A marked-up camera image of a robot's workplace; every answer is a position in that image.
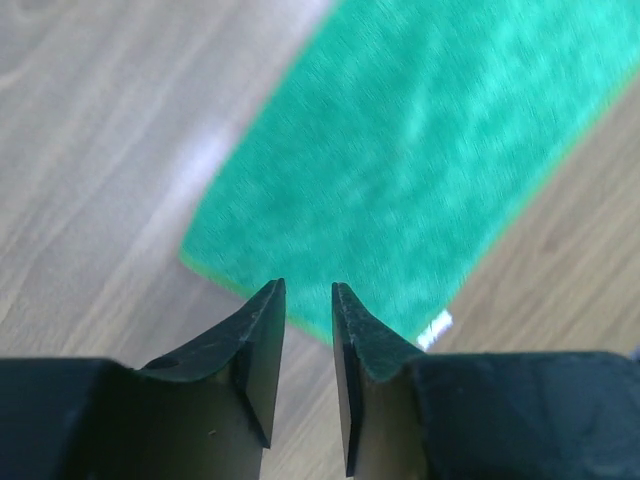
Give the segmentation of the green towel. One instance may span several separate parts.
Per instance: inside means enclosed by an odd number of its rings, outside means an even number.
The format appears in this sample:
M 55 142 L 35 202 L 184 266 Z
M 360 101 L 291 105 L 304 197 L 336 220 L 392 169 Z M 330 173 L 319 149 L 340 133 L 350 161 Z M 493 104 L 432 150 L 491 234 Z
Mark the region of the green towel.
M 422 348 L 639 66 L 635 1 L 343 1 L 225 162 L 180 256 L 332 338 L 349 284 Z

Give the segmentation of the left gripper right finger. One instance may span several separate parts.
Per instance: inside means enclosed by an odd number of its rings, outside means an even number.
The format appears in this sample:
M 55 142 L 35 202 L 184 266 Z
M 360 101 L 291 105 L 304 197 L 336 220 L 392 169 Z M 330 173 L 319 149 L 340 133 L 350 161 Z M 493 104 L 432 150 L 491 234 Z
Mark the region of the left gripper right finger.
M 635 479 L 639 363 L 605 351 L 429 354 L 331 295 L 353 479 Z

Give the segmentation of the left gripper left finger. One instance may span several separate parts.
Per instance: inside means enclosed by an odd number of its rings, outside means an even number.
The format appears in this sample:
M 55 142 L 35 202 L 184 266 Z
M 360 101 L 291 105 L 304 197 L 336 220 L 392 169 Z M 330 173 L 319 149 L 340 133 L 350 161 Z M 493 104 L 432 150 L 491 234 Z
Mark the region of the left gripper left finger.
M 5 479 L 256 479 L 271 445 L 283 280 L 140 369 L 106 358 L 1 362 Z

